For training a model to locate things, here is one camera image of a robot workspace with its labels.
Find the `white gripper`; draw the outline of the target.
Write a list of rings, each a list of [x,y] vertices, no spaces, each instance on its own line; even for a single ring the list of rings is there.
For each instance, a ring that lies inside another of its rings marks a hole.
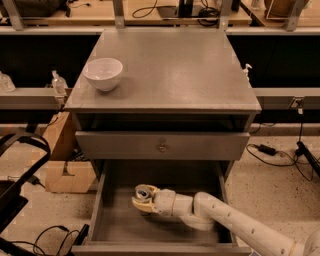
[[[142,195],[144,197],[154,197],[154,201],[149,199],[147,201],[140,201],[137,198],[132,198],[133,205],[143,212],[158,213],[160,216],[171,216],[173,214],[173,205],[176,193],[173,190],[163,189],[153,185],[143,184]]]

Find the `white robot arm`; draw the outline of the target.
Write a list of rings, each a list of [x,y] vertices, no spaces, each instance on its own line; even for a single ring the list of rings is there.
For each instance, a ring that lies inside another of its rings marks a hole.
[[[206,192],[192,197],[139,184],[132,203],[143,212],[178,217],[201,231],[211,230],[216,221],[261,256],[320,256],[319,231],[312,233],[304,244],[298,243]]]

